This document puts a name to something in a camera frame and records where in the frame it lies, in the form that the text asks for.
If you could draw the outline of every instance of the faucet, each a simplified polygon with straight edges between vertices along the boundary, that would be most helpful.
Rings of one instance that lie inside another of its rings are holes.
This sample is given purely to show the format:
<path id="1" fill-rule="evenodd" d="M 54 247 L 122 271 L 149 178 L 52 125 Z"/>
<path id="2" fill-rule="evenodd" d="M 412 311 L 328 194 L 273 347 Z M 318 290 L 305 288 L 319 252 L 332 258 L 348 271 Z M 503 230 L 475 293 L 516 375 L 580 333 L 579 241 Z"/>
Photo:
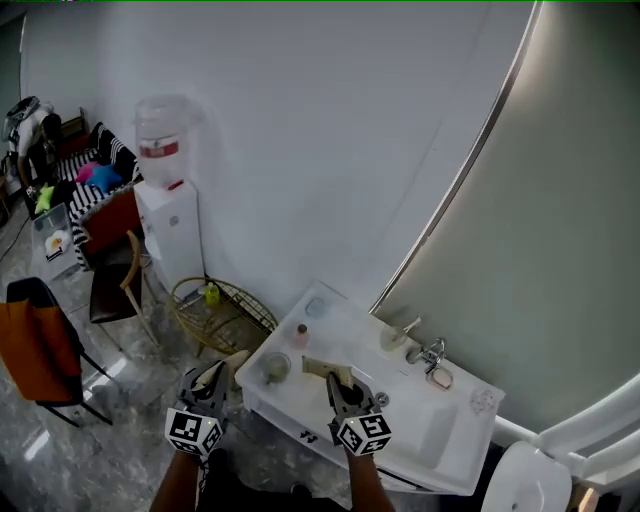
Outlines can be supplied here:
<path id="1" fill-rule="evenodd" d="M 444 359 L 446 342 L 447 340 L 444 338 L 436 338 L 436 341 L 428 347 L 420 345 L 419 347 L 410 348 L 407 350 L 405 359 L 409 364 L 416 364 L 419 360 L 423 360 L 427 363 L 424 373 L 429 375 Z"/>

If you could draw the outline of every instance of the drain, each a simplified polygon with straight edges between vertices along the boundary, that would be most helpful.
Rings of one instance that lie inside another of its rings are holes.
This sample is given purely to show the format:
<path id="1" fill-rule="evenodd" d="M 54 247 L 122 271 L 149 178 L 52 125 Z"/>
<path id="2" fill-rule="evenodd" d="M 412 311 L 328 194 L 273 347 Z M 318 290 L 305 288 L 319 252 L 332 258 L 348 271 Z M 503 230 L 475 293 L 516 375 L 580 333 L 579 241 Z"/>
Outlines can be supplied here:
<path id="1" fill-rule="evenodd" d="M 375 401 L 377 402 L 377 404 L 380 407 L 386 407 L 387 405 L 389 405 L 389 395 L 387 395 L 386 393 L 376 393 L 376 396 L 374 397 Z"/>

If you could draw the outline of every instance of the cable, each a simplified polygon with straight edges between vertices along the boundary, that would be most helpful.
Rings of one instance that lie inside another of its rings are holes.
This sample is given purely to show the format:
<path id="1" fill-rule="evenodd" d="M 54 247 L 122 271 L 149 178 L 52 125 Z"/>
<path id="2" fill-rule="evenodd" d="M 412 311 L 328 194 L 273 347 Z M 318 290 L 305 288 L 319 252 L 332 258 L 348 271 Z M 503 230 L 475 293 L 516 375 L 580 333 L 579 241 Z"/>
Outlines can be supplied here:
<path id="1" fill-rule="evenodd" d="M 7 250 L 4 251 L 4 253 L 2 253 L 2 256 L 0 256 L 0 263 L 2 263 L 2 260 L 4 259 L 4 257 L 9 254 L 9 251 L 11 250 L 11 248 L 16 245 L 16 242 L 18 241 L 18 238 L 20 238 L 20 233 L 22 233 L 22 230 L 24 229 L 24 227 L 27 225 L 27 221 L 29 220 L 29 216 L 27 215 L 27 218 L 24 219 L 24 222 L 22 223 L 22 226 L 20 226 L 20 231 L 18 231 L 18 234 L 16 235 L 16 237 L 13 239 L 13 242 L 11 242 L 11 245 L 9 247 L 7 247 Z"/>

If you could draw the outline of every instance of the toilet seat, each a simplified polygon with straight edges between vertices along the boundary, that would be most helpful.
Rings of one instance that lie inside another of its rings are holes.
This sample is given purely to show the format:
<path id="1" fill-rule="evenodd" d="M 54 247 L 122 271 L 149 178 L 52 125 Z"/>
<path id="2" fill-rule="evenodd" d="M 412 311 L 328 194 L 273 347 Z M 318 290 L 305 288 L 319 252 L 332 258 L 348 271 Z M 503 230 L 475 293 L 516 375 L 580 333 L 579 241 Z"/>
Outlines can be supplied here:
<path id="1" fill-rule="evenodd" d="M 569 469 L 518 441 L 498 462 L 481 512 L 563 512 L 570 498 Z"/>

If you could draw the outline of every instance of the blue pillow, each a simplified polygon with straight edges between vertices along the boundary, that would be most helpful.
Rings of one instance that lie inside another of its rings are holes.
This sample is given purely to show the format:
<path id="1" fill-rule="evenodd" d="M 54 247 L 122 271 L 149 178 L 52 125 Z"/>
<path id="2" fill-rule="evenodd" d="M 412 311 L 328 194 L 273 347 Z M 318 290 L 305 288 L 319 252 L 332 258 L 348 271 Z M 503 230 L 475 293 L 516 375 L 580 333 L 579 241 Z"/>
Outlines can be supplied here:
<path id="1" fill-rule="evenodd" d="M 98 187 L 100 192 L 108 194 L 110 189 L 122 183 L 122 177 L 113 170 L 114 167 L 115 164 L 95 167 L 93 175 L 87 180 L 87 185 Z"/>

